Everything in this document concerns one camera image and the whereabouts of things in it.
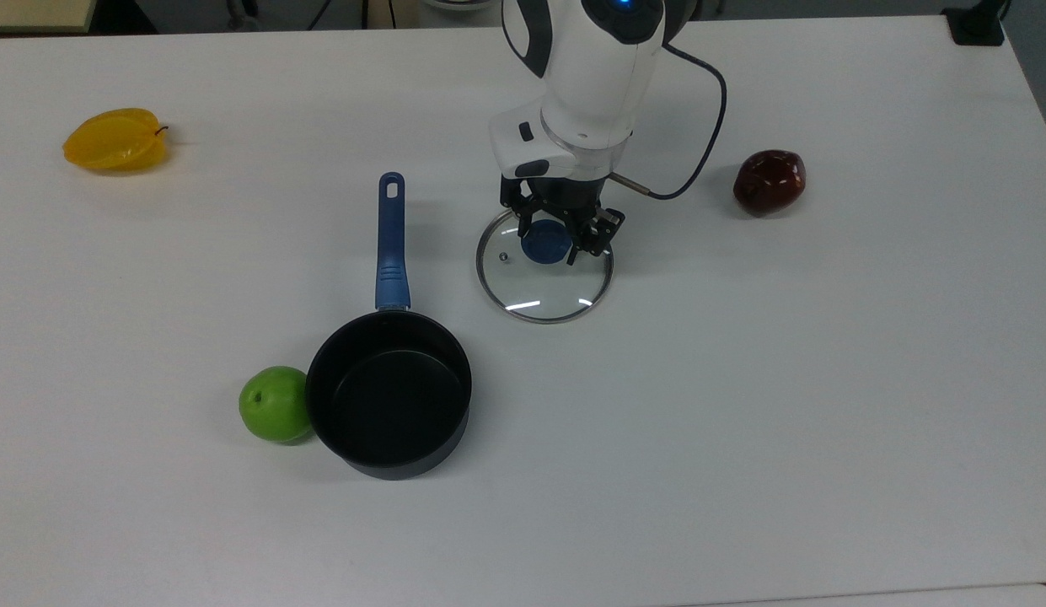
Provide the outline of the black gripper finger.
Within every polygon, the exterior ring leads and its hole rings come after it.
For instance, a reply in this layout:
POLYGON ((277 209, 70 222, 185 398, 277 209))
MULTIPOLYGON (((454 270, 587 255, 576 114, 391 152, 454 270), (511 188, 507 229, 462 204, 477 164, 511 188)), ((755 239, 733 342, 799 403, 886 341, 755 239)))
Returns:
POLYGON ((573 266, 579 252, 595 257, 607 252, 624 219, 624 213, 601 205, 584 205, 566 210, 566 230, 572 242, 571 250, 566 254, 566 264, 573 266))
POLYGON ((533 226, 535 212, 541 211, 543 200, 539 196, 507 196, 506 208, 518 220, 518 237, 525 239, 533 226))

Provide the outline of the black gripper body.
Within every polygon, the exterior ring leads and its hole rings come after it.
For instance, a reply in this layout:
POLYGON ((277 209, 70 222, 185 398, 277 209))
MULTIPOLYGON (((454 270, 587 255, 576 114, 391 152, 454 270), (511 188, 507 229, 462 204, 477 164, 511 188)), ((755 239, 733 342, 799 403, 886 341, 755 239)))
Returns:
POLYGON ((608 178, 596 180, 570 180, 570 178, 508 178, 500 177, 500 204, 506 207, 507 196, 539 196, 543 200, 541 212, 553 218, 565 218, 566 210, 584 205, 601 205, 600 196, 608 178))

